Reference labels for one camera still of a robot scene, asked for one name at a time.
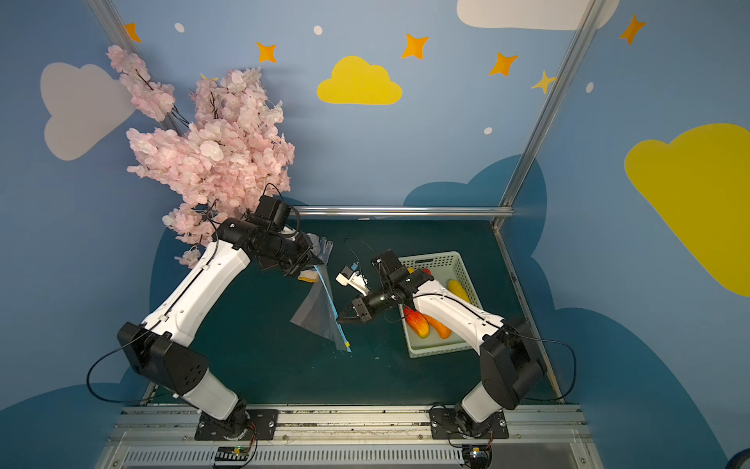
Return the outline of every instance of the toy fruit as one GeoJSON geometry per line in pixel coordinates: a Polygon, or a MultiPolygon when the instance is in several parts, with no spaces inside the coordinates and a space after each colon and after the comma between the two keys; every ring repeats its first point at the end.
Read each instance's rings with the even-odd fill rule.
{"type": "Polygon", "coordinates": [[[451,280],[448,282],[448,291],[458,296],[463,301],[471,303],[471,301],[469,301],[469,295],[467,295],[467,291],[464,290],[464,287],[462,287],[460,283],[458,283],[458,280],[451,280]]]}
{"type": "Polygon", "coordinates": [[[437,319],[431,316],[427,316],[426,314],[423,314],[422,316],[424,316],[427,322],[430,323],[430,325],[435,328],[440,338],[448,338],[451,336],[451,330],[443,326],[443,323],[441,323],[440,321],[438,321],[437,319]]]}
{"type": "Polygon", "coordinates": [[[430,334],[430,325],[419,311],[414,311],[405,305],[403,307],[403,320],[406,321],[406,324],[409,324],[412,331],[420,338],[425,338],[430,334]]]}

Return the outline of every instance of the white cloud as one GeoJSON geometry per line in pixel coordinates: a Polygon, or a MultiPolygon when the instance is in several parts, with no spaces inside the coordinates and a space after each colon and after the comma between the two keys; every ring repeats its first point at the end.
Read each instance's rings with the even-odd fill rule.
{"type": "MultiPolygon", "coordinates": [[[[605,0],[597,28],[614,14],[620,0],[605,0]]],[[[476,28],[575,30],[589,0],[458,0],[458,18],[476,28]]]]}
{"type": "Polygon", "coordinates": [[[49,64],[42,71],[40,86],[52,115],[44,140],[65,161],[83,156],[136,109],[128,90],[96,65],[49,64]]]}

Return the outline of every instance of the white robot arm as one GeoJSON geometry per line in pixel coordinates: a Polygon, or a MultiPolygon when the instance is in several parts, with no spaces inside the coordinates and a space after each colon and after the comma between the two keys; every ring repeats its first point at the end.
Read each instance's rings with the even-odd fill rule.
{"type": "MultiPolygon", "coordinates": [[[[460,433],[478,436],[491,425],[499,410],[514,409],[547,371],[539,346],[530,337],[527,324],[509,323],[463,301],[444,288],[432,275],[416,270],[409,274],[393,251],[372,261],[383,285],[381,290],[351,302],[355,316],[340,316],[340,323],[368,322],[396,304],[406,304],[440,321],[465,340],[479,355],[481,381],[456,405],[455,424],[460,433]]],[[[361,271],[345,268],[337,277],[341,284],[358,286],[361,271]]]]}
{"type": "Polygon", "coordinates": [[[247,431],[245,401],[209,370],[208,360],[188,348],[211,307],[251,259],[285,276],[322,263],[310,240],[286,226],[293,207],[263,196],[243,219],[229,218],[197,265],[140,325],[126,323],[118,340],[133,370],[172,390],[201,412],[196,439],[237,439],[247,431]]]}

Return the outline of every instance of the blue wall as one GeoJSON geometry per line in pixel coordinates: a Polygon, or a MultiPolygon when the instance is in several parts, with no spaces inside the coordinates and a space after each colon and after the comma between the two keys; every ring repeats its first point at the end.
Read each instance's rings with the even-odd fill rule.
{"type": "MultiPolygon", "coordinates": [[[[47,467],[58,455],[57,467],[91,467],[119,406],[88,395],[86,371],[117,346],[126,320],[148,314],[161,216],[179,199],[125,170],[134,161],[125,131],[153,128],[139,113],[76,160],[61,161],[47,148],[50,115],[39,87],[45,66],[110,70],[107,37],[85,0],[10,2],[0,17],[0,40],[6,90],[0,104],[0,465],[47,467]]],[[[114,384],[99,385],[100,392],[138,398],[140,378],[117,384],[125,358],[108,360],[94,380],[114,384]]]]}
{"type": "MultiPolygon", "coordinates": [[[[579,350],[572,400],[607,468],[721,467],[750,446],[750,298],[711,277],[624,168],[643,140],[750,128],[750,89],[737,81],[750,75],[739,52],[749,23],[747,2],[622,0],[503,225],[542,335],[579,350]],[[647,25],[628,45],[634,14],[647,25]]],[[[711,196],[695,188],[696,200],[711,196]]],[[[564,387],[566,352],[548,351],[564,387]]]]}
{"type": "MultiPolygon", "coordinates": [[[[456,5],[115,1],[123,22],[136,23],[152,73],[175,85],[181,111],[193,109],[186,89],[201,73],[213,78],[228,68],[262,67],[271,101],[284,102],[279,129],[297,147],[289,196],[309,205],[439,205],[444,197],[410,193],[432,182],[466,184],[523,151],[545,99],[531,87],[542,71],[555,76],[572,32],[475,28],[461,22],[456,5]],[[422,60],[401,58],[407,34],[430,38],[422,60]],[[276,63],[258,63],[256,42],[276,46],[276,63]],[[488,75],[497,53],[518,56],[507,77],[488,75]],[[317,86],[345,56],[382,65],[403,97],[386,106],[322,102],[317,86]]],[[[472,201],[495,204],[492,194],[508,181],[503,175],[472,201]]]]}

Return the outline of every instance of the yellow star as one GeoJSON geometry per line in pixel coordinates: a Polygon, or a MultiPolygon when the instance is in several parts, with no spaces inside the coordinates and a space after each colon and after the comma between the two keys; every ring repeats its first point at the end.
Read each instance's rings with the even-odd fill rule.
{"type": "Polygon", "coordinates": [[[136,42],[140,42],[140,38],[136,34],[136,23],[131,23],[129,25],[125,25],[125,31],[127,31],[127,35],[130,36],[130,39],[136,42]]]}
{"type": "Polygon", "coordinates": [[[547,71],[546,70],[542,71],[542,73],[541,73],[541,81],[539,83],[535,84],[534,86],[532,86],[531,89],[541,88],[541,89],[544,90],[544,93],[547,94],[547,88],[549,87],[550,83],[552,83],[555,80],[557,80],[557,77],[550,78],[550,77],[547,76],[547,71]]]}
{"type": "Polygon", "coordinates": [[[401,56],[402,59],[406,57],[415,56],[417,59],[422,60],[422,47],[425,46],[429,38],[413,38],[412,35],[406,35],[406,49],[401,56]]]}
{"type": "Polygon", "coordinates": [[[623,32],[622,36],[620,36],[620,39],[627,39],[628,45],[633,44],[633,39],[635,39],[635,35],[638,34],[638,32],[646,25],[646,23],[641,23],[638,20],[635,19],[635,15],[633,15],[633,19],[630,20],[630,25],[628,28],[623,32]]]}
{"type": "Polygon", "coordinates": [[[495,66],[490,70],[490,75],[503,74],[507,77],[511,71],[511,64],[517,58],[518,56],[505,57],[503,54],[498,53],[497,62],[495,62],[495,66]]]}
{"type": "Polygon", "coordinates": [[[276,63],[276,59],[274,58],[274,49],[276,49],[276,46],[264,46],[260,42],[256,42],[255,44],[258,44],[258,49],[260,49],[260,59],[258,59],[258,62],[268,60],[269,62],[276,63]]]}

